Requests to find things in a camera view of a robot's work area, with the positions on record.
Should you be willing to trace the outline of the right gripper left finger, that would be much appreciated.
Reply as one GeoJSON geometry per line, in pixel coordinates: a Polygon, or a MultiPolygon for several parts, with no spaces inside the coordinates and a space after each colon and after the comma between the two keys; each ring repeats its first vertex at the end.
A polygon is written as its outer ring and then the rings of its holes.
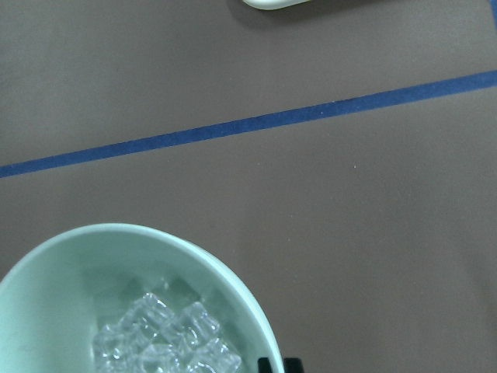
{"type": "Polygon", "coordinates": [[[258,373],[273,373],[272,365],[267,357],[260,357],[257,361],[258,373]]]}

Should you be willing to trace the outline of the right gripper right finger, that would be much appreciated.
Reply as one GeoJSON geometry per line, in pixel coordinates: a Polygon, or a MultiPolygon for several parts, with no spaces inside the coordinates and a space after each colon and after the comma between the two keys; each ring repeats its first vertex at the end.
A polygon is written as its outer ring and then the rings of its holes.
{"type": "Polygon", "coordinates": [[[285,357],[283,367],[286,373],[304,373],[302,360],[298,357],[285,357]]]}

